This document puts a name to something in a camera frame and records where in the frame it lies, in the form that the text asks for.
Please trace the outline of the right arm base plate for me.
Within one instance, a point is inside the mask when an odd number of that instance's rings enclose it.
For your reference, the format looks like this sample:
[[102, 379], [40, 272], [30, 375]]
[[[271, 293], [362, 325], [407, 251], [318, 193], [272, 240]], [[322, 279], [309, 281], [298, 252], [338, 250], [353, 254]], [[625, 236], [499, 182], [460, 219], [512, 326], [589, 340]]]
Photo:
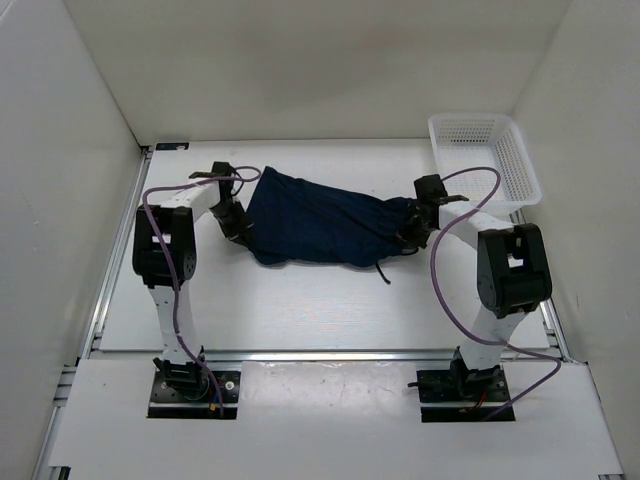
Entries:
[[503, 369], [488, 380], [457, 386], [445, 370], [418, 370], [407, 388], [418, 392], [422, 423], [515, 422]]

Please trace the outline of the navy blue shorts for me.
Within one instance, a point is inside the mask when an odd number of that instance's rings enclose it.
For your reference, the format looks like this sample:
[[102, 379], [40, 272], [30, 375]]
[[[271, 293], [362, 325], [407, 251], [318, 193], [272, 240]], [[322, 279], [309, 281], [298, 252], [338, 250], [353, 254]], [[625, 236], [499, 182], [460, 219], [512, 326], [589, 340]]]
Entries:
[[379, 199], [264, 169], [247, 209], [249, 251], [264, 266], [289, 261], [378, 268], [425, 248], [417, 201]]

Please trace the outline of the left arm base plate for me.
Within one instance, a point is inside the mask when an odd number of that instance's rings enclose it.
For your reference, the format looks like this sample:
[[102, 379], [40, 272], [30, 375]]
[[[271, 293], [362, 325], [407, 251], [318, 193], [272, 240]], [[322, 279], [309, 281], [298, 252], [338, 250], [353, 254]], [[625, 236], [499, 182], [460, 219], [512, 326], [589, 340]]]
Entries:
[[214, 371], [211, 377], [194, 363], [175, 365], [155, 358], [147, 417], [151, 419], [235, 420], [241, 390], [240, 371]]

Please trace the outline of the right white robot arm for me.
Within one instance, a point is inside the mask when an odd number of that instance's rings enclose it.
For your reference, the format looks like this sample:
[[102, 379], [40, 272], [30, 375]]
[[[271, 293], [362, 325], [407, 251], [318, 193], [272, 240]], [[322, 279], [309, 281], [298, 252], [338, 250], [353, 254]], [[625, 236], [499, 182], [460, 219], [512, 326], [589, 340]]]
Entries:
[[[452, 324], [465, 336], [451, 361], [449, 387], [460, 399], [480, 393], [496, 375], [502, 352], [512, 350], [519, 324], [552, 293], [552, 280], [540, 228], [515, 225], [482, 210], [497, 192], [495, 184], [479, 203], [447, 192], [438, 174], [414, 181], [416, 200], [399, 238], [430, 249], [430, 278], [436, 298]], [[480, 300], [473, 324], [465, 326], [442, 292], [437, 257], [446, 235], [476, 252], [476, 290]]]

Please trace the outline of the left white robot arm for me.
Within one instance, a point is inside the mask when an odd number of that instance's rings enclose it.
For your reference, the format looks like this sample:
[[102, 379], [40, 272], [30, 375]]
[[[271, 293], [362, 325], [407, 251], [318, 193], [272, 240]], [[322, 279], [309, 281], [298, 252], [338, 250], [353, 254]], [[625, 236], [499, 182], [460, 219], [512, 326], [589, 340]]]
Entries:
[[136, 211], [132, 267], [151, 294], [163, 342], [154, 364], [188, 400], [202, 398], [217, 384], [197, 339], [190, 302], [189, 283], [197, 267], [195, 225], [210, 215], [228, 241], [247, 247], [253, 222], [237, 195], [260, 177], [256, 167], [216, 162], [208, 172], [192, 173], [186, 184], [146, 189]]

